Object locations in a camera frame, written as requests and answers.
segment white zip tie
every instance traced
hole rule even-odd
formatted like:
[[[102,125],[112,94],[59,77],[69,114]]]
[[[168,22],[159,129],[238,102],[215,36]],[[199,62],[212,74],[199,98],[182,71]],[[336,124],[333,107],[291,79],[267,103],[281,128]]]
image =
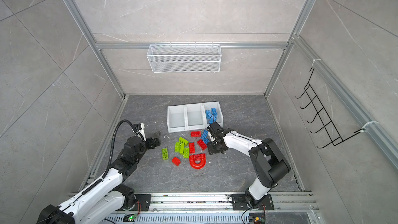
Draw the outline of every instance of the white zip tie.
[[[314,66],[314,62],[315,62],[315,61],[320,61],[320,60],[322,60],[322,59],[313,59],[313,60],[312,60],[312,65],[311,65],[311,67]]]
[[[360,130],[359,132],[364,132],[365,127],[366,127],[368,124],[370,124],[370,123],[378,123],[378,121],[369,121],[369,122],[367,122],[365,125],[363,125],[363,127],[361,128],[361,130]]]

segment work surface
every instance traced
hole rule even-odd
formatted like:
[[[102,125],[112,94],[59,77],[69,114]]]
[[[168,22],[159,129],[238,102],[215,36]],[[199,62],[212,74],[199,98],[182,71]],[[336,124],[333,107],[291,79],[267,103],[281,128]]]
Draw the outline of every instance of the work surface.
[[[245,191],[255,180],[251,160],[234,149],[224,154],[209,155],[207,149],[202,151],[196,143],[199,138],[191,138],[190,132],[167,131],[167,106],[219,101],[224,115],[224,128],[231,128],[238,133],[257,138],[272,138],[286,151],[281,143],[271,111],[262,95],[132,95],[122,113],[121,119],[132,123],[144,123],[145,135],[161,132],[161,145],[148,150],[137,170],[123,183],[136,192],[167,191]],[[117,132],[114,158],[123,148],[128,137],[133,135],[128,124],[124,123]],[[183,137],[195,142],[196,154],[206,153],[206,165],[199,170],[192,168],[188,159],[174,152],[175,142]],[[169,159],[162,159],[162,148],[168,149]],[[109,158],[110,145],[105,153],[99,176],[105,171]],[[176,167],[171,159],[178,157],[181,165]],[[293,172],[289,172],[278,182],[273,191],[298,191],[299,188]]]

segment red building block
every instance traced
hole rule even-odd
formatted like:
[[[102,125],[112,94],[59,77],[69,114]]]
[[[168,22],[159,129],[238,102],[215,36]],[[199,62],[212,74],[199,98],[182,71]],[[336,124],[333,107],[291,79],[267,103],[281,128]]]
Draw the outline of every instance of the red building block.
[[[189,143],[189,153],[195,153],[195,143]]]
[[[191,137],[192,138],[197,138],[197,137],[200,137],[200,136],[201,136],[200,132],[191,132]]]
[[[176,157],[174,157],[174,158],[172,159],[172,162],[173,162],[176,166],[178,166],[178,165],[181,164],[181,160],[179,160],[179,159],[176,158]]]
[[[200,139],[197,143],[202,150],[205,150],[207,148],[207,145],[203,142],[203,140]]]
[[[189,164],[194,169],[201,169],[206,164],[206,154],[195,154],[189,156]]]

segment white wire mesh basket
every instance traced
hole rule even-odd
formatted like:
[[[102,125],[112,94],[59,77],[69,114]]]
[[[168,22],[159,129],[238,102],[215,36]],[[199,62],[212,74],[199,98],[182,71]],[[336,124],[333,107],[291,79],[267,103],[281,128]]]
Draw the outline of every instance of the white wire mesh basket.
[[[221,47],[217,44],[153,44],[147,58],[154,73],[219,72]]]

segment black wire hook rack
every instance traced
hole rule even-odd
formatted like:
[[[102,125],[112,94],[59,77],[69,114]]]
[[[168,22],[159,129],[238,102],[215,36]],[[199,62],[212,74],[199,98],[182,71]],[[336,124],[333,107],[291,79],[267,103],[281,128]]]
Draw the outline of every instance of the black wire hook rack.
[[[327,146],[330,145],[330,144],[333,144],[333,146],[336,146],[336,145],[339,145],[339,144],[343,143],[344,141],[346,141],[346,140],[348,140],[348,139],[354,137],[355,135],[357,135],[357,134],[363,132],[365,129],[364,129],[364,128],[361,128],[361,129],[355,131],[353,135],[351,135],[350,137],[347,137],[346,139],[343,139],[343,138],[341,137],[339,130],[336,128],[336,125],[333,123],[331,117],[329,116],[329,113],[326,111],[326,108],[323,106],[323,104],[322,104],[322,102],[321,102],[321,99],[318,97],[318,95],[316,94],[314,88],[312,88],[312,86],[311,86],[311,84],[310,84],[310,80],[311,80],[312,74],[314,73],[314,67],[311,67],[310,72],[311,72],[311,75],[310,75],[310,78],[308,79],[307,84],[304,86],[304,92],[300,95],[300,97],[295,97],[295,98],[296,98],[296,99],[299,99],[299,98],[301,98],[304,94],[306,94],[306,95],[308,96],[308,98],[311,100],[305,107],[300,107],[301,109],[306,109],[310,104],[312,104],[312,106],[314,107],[314,109],[315,109],[315,111],[316,111],[316,114],[315,114],[315,117],[312,119],[311,122],[310,122],[310,121],[307,121],[309,124],[311,124],[312,122],[314,122],[317,116],[318,116],[319,119],[321,120],[321,123],[322,123],[323,127],[321,127],[321,129],[319,129],[319,130],[316,131],[316,132],[312,132],[312,131],[310,131],[310,132],[315,134],[315,133],[317,133],[317,132],[320,132],[322,129],[325,129],[325,130],[326,130],[326,133],[328,134],[328,137],[329,137],[329,139],[330,139],[330,142],[327,143],[325,146],[322,146],[322,147],[316,146],[316,147],[317,147],[318,149],[322,149],[322,148],[327,147]],[[313,98],[311,98],[310,95],[308,94],[308,92],[307,92],[308,89],[311,89],[311,90],[314,92],[315,96],[314,96]],[[320,104],[321,104],[321,106],[322,106],[322,108],[321,108],[320,110],[318,110],[318,109],[316,108],[315,104],[314,104],[314,100],[315,100],[315,99],[318,99],[318,101],[320,102]],[[329,122],[325,123],[326,121],[324,122],[324,121],[322,120],[322,118],[321,118],[321,116],[320,116],[320,113],[321,113],[322,111],[325,111],[327,117],[329,118]],[[330,125],[330,124],[333,125],[334,129],[336,130],[337,134],[339,135],[339,136],[338,136],[337,138],[335,138],[334,140],[330,137],[330,133],[329,133],[328,129],[326,128],[326,127],[327,127],[328,125]]]

